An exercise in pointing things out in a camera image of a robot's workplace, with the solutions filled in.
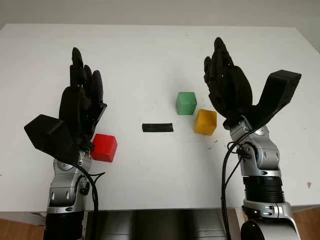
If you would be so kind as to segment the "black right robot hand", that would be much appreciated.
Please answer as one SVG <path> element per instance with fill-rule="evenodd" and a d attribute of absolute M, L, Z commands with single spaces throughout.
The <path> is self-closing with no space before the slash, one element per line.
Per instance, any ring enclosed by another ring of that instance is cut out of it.
<path fill-rule="evenodd" d="M 215 110 L 225 118 L 225 129 L 235 125 L 252 107 L 250 83 L 242 69 L 235 65 L 220 37 L 214 40 L 214 52 L 204 59 L 204 82 Z"/>

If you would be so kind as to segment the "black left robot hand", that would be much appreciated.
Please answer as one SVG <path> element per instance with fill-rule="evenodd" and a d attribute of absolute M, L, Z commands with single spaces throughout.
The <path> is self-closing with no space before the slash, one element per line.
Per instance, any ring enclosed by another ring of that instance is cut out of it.
<path fill-rule="evenodd" d="M 103 102 L 103 81 L 99 70 L 83 63 L 78 48 L 72 49 L 69 66 L 70 85 L 62 93 L 59 119 L 64 121 L 71 138 L 83 150 L 92 152 L 91 139 L 107 104 Z"/>

